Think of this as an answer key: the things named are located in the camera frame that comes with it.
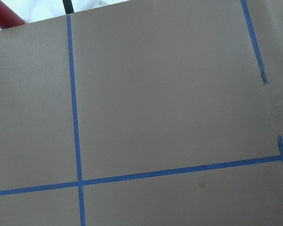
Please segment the black tripod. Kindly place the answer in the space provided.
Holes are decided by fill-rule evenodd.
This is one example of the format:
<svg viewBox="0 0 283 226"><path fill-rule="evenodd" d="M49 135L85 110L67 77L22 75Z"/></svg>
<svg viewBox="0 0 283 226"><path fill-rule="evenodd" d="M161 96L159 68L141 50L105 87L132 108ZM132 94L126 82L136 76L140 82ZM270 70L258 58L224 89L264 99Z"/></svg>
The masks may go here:
<svg viewBox="0 0 283 226"><path fill-rule="evenodd" d="M74 13L74 8L71 0L62 0L66 15Z"/></svg>

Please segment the red cylinder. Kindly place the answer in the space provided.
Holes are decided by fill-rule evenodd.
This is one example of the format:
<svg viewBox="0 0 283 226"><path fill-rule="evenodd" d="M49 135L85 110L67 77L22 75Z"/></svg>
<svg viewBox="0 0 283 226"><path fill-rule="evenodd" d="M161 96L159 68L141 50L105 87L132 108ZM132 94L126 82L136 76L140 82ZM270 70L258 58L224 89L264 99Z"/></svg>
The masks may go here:
<svg viewBox="0 0 283 226"><path fill-rule="evenodd" d="M24 24L24 20L0 0L0 29L8 29Z"/></svg>

